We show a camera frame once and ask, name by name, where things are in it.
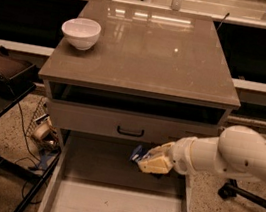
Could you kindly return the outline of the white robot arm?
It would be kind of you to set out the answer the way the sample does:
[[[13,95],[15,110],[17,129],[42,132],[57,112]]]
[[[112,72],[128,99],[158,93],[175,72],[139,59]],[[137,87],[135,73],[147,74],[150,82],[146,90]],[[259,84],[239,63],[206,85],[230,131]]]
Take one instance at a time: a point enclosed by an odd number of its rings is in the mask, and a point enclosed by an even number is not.
[[[228,127],[218,137],[186,137],[152,148],[137,161],[143,173],[209,172],[266,183],[266,139],[249,127]]]

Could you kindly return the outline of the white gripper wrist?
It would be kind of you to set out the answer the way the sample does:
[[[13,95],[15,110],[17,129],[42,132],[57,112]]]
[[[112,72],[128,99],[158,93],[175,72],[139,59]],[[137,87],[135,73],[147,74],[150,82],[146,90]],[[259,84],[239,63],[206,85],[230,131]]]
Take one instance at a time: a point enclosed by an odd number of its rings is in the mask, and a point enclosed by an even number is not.
[[[189,175],[195,172],[191,161],[191,145],[197,137],[186,137],[175,143],[165,143],[148,151],[138,161],[138,167],[143,173],[167,174],[173,168],[180,175]]]

